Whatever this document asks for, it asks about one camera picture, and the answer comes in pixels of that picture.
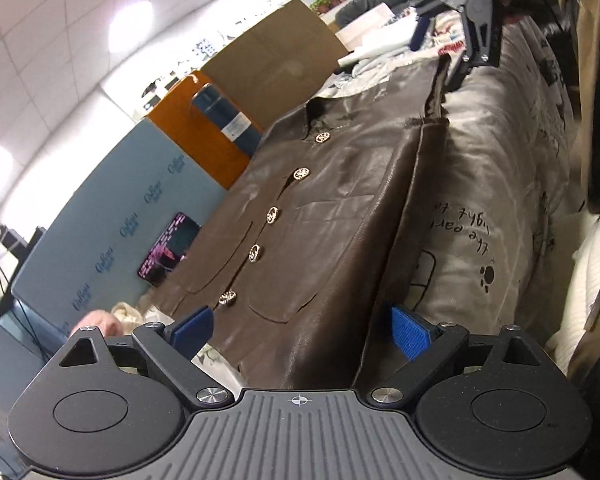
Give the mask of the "light blue cardboard box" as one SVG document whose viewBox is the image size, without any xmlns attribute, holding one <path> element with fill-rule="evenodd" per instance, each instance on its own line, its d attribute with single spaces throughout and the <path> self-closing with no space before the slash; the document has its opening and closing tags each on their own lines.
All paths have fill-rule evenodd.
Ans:
<svg viewBox="0 0 600 480">
<path fill-rule="evenodd" d="M 224 188 L 149 120 L 73 193 L 12 282 L 22 304 L 64 333 L 91 310 L 134 304 L 137 274 L 176 214 L 204 223 Z"/>
</svg>

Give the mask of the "orange cardboard box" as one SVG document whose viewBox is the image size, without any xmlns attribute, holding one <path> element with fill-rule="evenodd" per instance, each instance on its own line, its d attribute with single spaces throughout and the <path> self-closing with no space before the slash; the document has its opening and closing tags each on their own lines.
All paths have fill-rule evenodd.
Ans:
<svg viewBox="0 0 600 480">
<path fill-rule="evenodd" d="M 194 70 L 170 89 L 146 115 L 194 162 L 228 190 L 249 164 L 249 157 L 192 103 L 211 79 Z"/>
</svg>

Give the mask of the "dark blue vacuum bottle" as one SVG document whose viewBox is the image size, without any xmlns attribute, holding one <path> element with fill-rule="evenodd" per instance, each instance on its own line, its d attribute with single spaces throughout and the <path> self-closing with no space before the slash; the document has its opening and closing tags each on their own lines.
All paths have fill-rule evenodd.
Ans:
<svg viewBox="0 0 600 480">
<path fill-rule="evenodd" d="M 251 158 L 261 141 L 261 133 L 245 113 L 212 82 L 192 97 L 192 104 L 206 116 L 222 135 Z"/>
</svg>

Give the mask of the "smartphone with lit screen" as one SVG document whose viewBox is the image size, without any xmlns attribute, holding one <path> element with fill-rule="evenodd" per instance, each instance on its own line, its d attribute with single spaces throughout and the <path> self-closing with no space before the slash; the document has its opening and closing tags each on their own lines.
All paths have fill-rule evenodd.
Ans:
<svg viewBox="0 0 600 480">
<path fill-rule="evenodd" d="M 199 231 L 200 225 L 189 216 L 182 212 L 176 214 L 152 245 L 137 276 L 151 286 L 161 285 L 186 257 Z"/>
</svg>

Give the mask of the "cream knitted garment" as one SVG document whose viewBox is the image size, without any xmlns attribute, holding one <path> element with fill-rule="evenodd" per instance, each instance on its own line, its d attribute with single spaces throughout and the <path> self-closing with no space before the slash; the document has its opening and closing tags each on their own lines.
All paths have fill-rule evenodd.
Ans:
<svg viewBox="0 0 600 480">
<path fill-rule="evenodd" d="M 173 318 L 161 312 L 153 304 L 141 304 L 138 307 L 133 307 L 126 302 L 119 302 L 110 311 L 110 313 L 122 325 L 122 333 L 129 335 L 138 326 L 147 323 L 157 322 L 163 325 L 170 325 Z"/>
</svg>

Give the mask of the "large brown cardboard box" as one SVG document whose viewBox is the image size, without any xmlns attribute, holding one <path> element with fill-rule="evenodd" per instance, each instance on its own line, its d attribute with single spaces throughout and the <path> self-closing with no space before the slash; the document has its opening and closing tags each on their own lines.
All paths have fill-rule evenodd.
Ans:
<svg viewBox="0 0 600 480">
<path fill-rule="evenodd" d="M 202 66 L 258 127 L 311 99 L 347 54 L 336 34 L 301 0 L 290 0 Z"/>
</svg>

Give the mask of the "white and black garment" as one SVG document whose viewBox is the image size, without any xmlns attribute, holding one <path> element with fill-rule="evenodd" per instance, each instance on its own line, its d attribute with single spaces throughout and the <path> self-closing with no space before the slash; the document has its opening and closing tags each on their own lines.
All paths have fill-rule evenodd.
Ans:
<svg viewBox="0 0 600 480">
<path fill-rule="evenodd" d="M 449 54 L 456 61 L 464 50 L 463 25 L 457 12 L 444 12 L 433 18 L 422 45 L 413 51 L 410 42 L 416 25 L 416 14 L 412 11 L 368 34 L 363 44 L 364 56 L 343 67 L 340 74 L 332 75 L 318 95 L 326 98 L 353 96 L 387 81 L 398 68 L 442 54 Z"/>
</svg>

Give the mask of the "brown leather jacket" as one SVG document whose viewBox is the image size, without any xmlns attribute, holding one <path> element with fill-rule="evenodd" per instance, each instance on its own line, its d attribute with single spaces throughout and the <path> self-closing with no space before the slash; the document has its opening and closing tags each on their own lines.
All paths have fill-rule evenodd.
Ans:
<svg viewBox="0 0 600 480">
<path fill-rule="evenodd" d="M 353 386 L 428 226 L 449 65 L 430 58 L 280 118 L 155 306 L 177 321 L 209 307 L 212 347 L 252 388 Z"/>
</svg>

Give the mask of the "pink knitted garment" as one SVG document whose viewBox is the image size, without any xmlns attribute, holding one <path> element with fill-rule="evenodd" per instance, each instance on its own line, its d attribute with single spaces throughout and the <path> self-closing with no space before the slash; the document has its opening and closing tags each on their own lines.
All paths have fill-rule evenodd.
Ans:
<svg viewBox="0 0 600 480">
<path fill-rule="evenodd" d="M 96 327 L 104 337 L 121 337 L 124 335 L 121 322 L 110 312 L 94 310 L 81 318 L 71 330 L 71 335 L 85 327 Z"/>
</svg>

